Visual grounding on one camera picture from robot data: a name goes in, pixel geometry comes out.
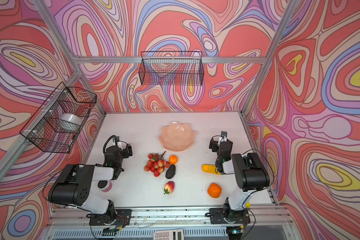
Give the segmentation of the yellow fake corn cob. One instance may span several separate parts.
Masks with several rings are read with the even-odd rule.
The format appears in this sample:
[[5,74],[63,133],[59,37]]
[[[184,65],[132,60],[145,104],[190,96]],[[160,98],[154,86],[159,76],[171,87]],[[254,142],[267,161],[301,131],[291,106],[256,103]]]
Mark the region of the yellow fake corn cob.
[[220,175],[218,168],[215,165],[202,165],[202,171],[209,174]]

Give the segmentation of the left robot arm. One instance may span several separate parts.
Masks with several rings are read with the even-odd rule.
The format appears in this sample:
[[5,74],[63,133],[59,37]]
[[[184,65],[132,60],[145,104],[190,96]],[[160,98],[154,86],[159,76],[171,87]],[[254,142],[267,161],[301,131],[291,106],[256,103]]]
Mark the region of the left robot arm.
[[48,202],[78,208],[88,212],[91,226],[124,226],[126,217],[117,213],[114,202],[92,190],[96,183],[104,190],[124,171],[123,161],[133,155],[132,146],[112,135],[103,145],[103,164],[68,164],[48,192]]

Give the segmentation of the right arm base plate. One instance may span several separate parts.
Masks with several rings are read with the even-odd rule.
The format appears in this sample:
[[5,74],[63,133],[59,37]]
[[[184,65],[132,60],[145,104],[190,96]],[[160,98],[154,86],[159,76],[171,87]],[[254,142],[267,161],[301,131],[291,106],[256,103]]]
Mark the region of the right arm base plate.
[[213,225],[222,224],[241,224],[246,226],[251,222],[249,212],[247,210],[233,211],[224,208],[210,208],[205,217],[210,218]]

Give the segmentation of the dark fake avocado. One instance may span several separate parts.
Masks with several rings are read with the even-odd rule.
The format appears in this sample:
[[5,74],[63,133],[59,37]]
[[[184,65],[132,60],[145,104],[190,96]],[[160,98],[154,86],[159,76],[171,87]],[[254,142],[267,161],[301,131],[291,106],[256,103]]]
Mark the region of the dark fake avocado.
[[171,165],[166,172],[166,179],[172,179],[176,174],[176,166]]

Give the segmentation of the red yellow fake strawberry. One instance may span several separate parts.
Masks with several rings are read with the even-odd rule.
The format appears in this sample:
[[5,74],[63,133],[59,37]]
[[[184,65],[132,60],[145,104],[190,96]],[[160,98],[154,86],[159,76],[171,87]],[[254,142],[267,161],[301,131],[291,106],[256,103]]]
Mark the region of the red yellow fake strawberry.
[[164,186],[164,194],[172,194],[175,189],[175,183],[173,181],[167,182]]

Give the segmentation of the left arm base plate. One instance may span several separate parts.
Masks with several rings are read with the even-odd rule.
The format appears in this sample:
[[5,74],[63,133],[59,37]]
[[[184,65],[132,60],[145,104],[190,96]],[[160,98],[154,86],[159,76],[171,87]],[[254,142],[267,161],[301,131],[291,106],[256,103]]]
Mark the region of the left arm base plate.
[[130,224],[132,215],[131,209],[116,209],[114,213],[97,215],[87,214],[86,217],[90,220],[90,226],[119,226],[125,227]]

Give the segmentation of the large orange fake fruit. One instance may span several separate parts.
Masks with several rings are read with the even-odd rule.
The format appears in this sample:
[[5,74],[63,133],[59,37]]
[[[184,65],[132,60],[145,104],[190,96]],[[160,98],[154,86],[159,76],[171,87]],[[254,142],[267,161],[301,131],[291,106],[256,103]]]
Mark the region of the large orange fake fruit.
[[208,187],[207,193],[210,197],[217,199],[222,193],[222,188],[218,184],[211,183]]

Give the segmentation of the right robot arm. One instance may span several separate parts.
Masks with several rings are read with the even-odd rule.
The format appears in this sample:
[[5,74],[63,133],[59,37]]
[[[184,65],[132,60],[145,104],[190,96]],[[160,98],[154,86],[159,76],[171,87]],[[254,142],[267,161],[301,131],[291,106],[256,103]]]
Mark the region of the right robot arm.
[[252,196],[271,185],[270,176],[260,157],[253,150],[243,154],[233,154],[233,142],[221,132],[218,140],[213,136],[209,149],[217,154],[214,165],[203,165],[206,173],[217,175],[234,175],[237,186],[232,195],[226,198],[221,208],[211,208],[206,214],[211,224],[243,224],[251,222],[249,208]]

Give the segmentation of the small orange fake tangerine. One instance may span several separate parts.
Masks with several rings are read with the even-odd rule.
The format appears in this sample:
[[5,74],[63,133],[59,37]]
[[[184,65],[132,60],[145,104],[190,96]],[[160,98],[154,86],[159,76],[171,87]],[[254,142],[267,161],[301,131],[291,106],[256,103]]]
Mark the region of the small orange fake tangerine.
[[169,162],[170,164],[175,165],[178,162],[178,157],[175,155],[171,155],[169,158]]

